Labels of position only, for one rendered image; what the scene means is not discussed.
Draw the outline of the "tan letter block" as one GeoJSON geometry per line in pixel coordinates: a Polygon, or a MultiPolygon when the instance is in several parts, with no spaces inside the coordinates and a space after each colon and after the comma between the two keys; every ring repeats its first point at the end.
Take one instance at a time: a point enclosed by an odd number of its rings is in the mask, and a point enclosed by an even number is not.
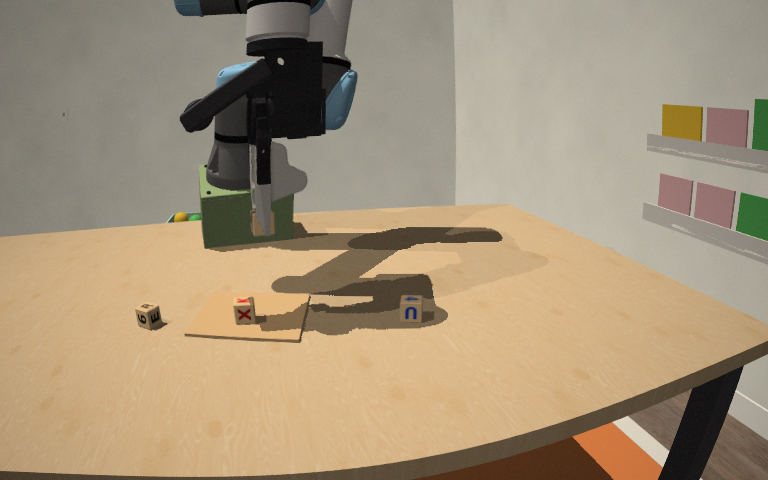
{"type": "Polygon", "coordinates": [[[234,297],[233,309],[236,324],[255,324],[254,297],[234,297]]]}
{"type": "Polygon", "coordinates": [[[162,324],[159,305],[145,302],[135,308],[138,326],[152,330],[162,324]]]}
{"type": "Polygon", "coordinates": [[[421,323],[423,296],[402,295],[400,301],[400,322],[421,323]]]}
{"type": "MultiPolygon", "coordinates": [[[[251,230],[254,236],[265,236],[257,218],[256,218],[256,210],[251,210],[251,230]]],[[[271,210],[271,229],[270,229],[270,235],[275,234],[275,218],[274,218],[274,212],[271,210]]]]}

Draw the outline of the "tan square mat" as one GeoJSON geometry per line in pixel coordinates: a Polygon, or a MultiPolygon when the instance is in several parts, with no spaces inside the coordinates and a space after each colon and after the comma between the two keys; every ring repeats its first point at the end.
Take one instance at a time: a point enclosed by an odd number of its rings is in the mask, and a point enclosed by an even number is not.
{"type": "Polygon", "coordinates": [[[213,292],[185,337],[299,343],[310,294],[213,292]],[[254,297],[255,324],[236,324],[234,297],[254,297]]]}

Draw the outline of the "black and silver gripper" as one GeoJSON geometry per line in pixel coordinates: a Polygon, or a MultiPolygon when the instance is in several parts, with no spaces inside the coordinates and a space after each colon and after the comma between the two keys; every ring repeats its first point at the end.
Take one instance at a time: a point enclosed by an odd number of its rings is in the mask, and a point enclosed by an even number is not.
{"type": "Polygon", "coordinates": [[[265,236],[270,236],[271,203],[298,193],[307,185],[306,173],[289,165],[285,146],[271,138],[301,139],[326,134],[323,42],[291,37],[262,39],[248,43],[246,55],[265,56],[272,71],[270,78],[246,93],[252,209],[256,210],[265,236]],[[284,60],[283,65],[278,58],[284,60]]]}

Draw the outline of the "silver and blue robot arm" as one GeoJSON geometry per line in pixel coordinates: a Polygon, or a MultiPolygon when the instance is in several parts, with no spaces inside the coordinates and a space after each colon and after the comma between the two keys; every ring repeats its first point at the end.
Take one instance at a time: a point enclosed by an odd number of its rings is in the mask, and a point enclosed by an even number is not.
{"type": "MultiPolygon", "coordinates": [[[[183,16],[247,14],[249,43],[285,37],[323,41],[326,130],[344,125],[358,77],[345,56],[352,0],[174,0],[174,4],[183,16]]],[[[224,68],[217,76],[216,89],[192,101],[180,115],[187,132],[207,128],[215,116],[214,144],[206,167],[210,185],[226,190],[251,189],[246,93],[271,76],[263,58],[224,68]]]]}

